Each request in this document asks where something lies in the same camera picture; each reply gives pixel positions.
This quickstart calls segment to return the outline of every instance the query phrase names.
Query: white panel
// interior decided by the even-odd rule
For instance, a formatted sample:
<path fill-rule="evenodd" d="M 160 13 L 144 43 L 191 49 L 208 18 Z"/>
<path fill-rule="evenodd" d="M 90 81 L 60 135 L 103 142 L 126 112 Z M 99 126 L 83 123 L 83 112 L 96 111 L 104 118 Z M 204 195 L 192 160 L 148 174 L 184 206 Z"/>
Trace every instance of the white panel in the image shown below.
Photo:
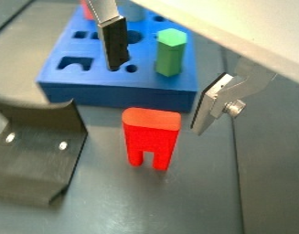
<path fill-rule="evenodd" d="M 132 0 L 299 82 L 299 0 Z"/>

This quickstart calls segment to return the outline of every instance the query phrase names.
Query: dark grey floor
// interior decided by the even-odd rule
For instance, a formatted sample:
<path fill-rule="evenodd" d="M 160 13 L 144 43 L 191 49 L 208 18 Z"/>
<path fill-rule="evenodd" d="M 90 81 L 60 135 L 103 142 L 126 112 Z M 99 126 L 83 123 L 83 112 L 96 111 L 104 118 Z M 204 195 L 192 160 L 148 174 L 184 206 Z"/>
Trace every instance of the dark grey floor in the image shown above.
<path fill-rule="evenodd" d="M 33 0 L 0 0 L 0 29 Z"/>
<path fill-rule="evenodd" d="M 246 234 L 299 234 L 299 85 L 278 76 L 235 120 Z"/>
<path fill-rule="evenodd" d="M 45 103 L 35 84 L 75 4 L 36 1 L 0 33 L 0 94 Z M 196 37 L 200 87 L 222 73 L 220 47 Z M 166 173 L 127 164 L 122 109 L 79 107 L 90 137 L 70 190 L 51 208 L 0 201 L 0 234 L 242 233 L 231 120 L 198 137 L 183 114 Z"/>

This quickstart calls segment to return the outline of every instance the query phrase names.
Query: metal bracket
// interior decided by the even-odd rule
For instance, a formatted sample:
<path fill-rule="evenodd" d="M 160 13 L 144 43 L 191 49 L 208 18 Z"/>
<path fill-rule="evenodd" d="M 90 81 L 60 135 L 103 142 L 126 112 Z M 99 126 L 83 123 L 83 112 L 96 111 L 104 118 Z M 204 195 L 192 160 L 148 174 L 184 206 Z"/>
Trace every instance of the metal bracket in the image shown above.
<path fill-rule="evenodd" d="M 234 118 L 246 107 L 241 100 L 267 86 L 277 73 L 247 58 L 235 66 L 235 76 L 223 73 L 203 91 L 192 118 L 192 131 L 198 134 L 227 112 Z"/>
<path fill-rule="evenodd" d="M 91 10 L 98 36 L 103 42 L 107 68 L 118 70 L 128 61 L 126 18 L 119 15 L 115 0 L 86 0 Z"/>
<path fill-rule="evenodd" d="M 87 138 L 76 104 L 0 99 L 0 197 L 48 205 L 68 188 Z"/>

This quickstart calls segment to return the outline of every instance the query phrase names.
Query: shaped hole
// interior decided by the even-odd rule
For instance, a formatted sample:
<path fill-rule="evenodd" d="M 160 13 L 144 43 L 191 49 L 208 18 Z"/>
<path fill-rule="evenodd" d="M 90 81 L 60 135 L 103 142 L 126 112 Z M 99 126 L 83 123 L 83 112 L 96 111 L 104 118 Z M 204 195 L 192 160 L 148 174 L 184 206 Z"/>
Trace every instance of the shaped hole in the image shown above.
<path fill-rule="evenodd" d="M 87 32 L 86 31 L 78 31 L 78 32 L 75 32 L 74 38 L 83 39 L 86 37 L 87 37 Z"/>
<path fill-rule="evenodd" d="M 134 73 L 134 72 L 136 72 L 136 65 L 131 64 L 131 65 L 126 66 L 124 69 L 127 72 Z"/>
<path fill-rule="evenodd" d="M 57 69 L 64 69 L 71 64 L 79 64 L 83 70 L 90 70 L 92 66 L 92 58 L 84 57 L 63 57 Z"/>
<path fill-rule="evenodd" d="M 142 39 L 143 39 L 143 35 L 139 32 L 136 32 L 134 30 L 127 31 L 127 42 L 128 42 L 128 44 L 135 44 Z"/>
<path fill-rule="evenodd" d="M 118 68 L 111 68 L 110 71 L 118 71 L 120 69 L 120 67 Z"/>
<path fill-rule="evenodd" d="M 92 33 L 91 39 L 92 39 L 92 40 L 99 40 L 99 36 L 98 36 L 98 33 L 96 33 L 96 32 Z"/>
<path fill-rule="evenodd" d="M 163 22 L 164 21 L 164 18 L 162 16 L 155 16 L 154 17 L 154 21 L 156 22 Z"/>

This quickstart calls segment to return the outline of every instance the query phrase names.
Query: blue block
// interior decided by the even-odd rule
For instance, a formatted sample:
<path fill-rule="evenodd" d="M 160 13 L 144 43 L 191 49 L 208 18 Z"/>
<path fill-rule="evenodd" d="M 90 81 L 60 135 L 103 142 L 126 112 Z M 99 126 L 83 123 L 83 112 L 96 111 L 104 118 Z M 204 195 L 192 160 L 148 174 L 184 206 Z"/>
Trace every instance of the blue block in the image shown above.
<path fill-rule="evenodd" d="M 164 77 L 154 69 L 156 32 L 170 27 L 187 33 L 188 43 L 180 74 Z M 142 34 L 142 40 L 128 45 L 130 61 L 118 71 L 108 71 L 102 43 L 94 38 L 95 23 L 83 18 L 82 7 L 76 9 L 36 78 L 48 100 L 190 112 L 198 92 L 192 33 L 150 11 L 147 19 L 128 22 L 127 28 L 131 42 L 136 39 L 134 32 Z"/>

